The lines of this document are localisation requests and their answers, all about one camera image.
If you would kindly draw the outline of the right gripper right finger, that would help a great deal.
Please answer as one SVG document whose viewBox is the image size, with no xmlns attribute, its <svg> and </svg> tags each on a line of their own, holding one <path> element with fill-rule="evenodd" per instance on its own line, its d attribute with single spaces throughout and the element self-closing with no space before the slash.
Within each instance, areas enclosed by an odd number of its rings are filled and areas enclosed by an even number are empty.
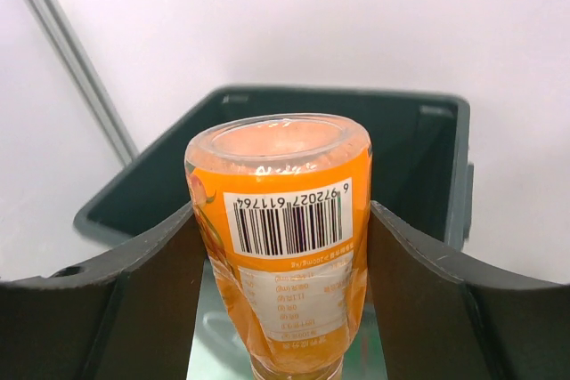
<svg viewBox="0 0 570 380">
<path fill-rule="evenodd" d="M 368 248 L 389 378 L 568 378 L 568 286 L 481 262 L 378 203 Z"/>
</svg>

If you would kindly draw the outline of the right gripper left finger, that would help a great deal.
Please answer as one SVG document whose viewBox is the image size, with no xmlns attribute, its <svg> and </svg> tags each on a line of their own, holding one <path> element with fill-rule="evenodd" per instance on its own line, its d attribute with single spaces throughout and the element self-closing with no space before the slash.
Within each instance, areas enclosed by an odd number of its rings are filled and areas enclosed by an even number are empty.
<svg viewBox="0 0 570 380">
<path fill-rule="evenodd" d="M 3 283 L 2 378 L 185 378 L 204 261 L 183 206 L 49 278 Z"/>
</svg>

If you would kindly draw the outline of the orange juice bottle front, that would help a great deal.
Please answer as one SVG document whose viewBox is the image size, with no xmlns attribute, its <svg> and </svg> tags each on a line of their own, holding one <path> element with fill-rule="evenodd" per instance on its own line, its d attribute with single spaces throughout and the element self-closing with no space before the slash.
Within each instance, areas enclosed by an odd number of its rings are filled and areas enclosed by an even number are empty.
<svg viewBox="0 0 570 380">
<path fill-rule="evenodd" d="M 353 119 L 249 117 L 194 136 L 193 213 L 256 379 L 339 379 L 367 294 L 371 138 Z"/>
</svg>

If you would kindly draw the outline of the dark green plastic bin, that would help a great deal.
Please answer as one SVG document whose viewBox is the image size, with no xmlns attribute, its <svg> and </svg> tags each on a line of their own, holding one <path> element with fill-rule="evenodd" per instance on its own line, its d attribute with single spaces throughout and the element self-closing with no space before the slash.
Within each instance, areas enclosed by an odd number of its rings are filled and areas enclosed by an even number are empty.
<svg viewBox="0 0 570 380">
<path fill-rule="evenodd" d="M 373 148 L 372 198 L 432 238 L 463 248 L 474 173 L 468 103 L 450 94 L 379 89 L 215 89 L 77 212 L 76 230 L 115 246 L 153 228 L 189 202 L 183 154 L 193 136 L 244 117 L 295 112 L 340 115 L 363 125 Z"/>
</svg>

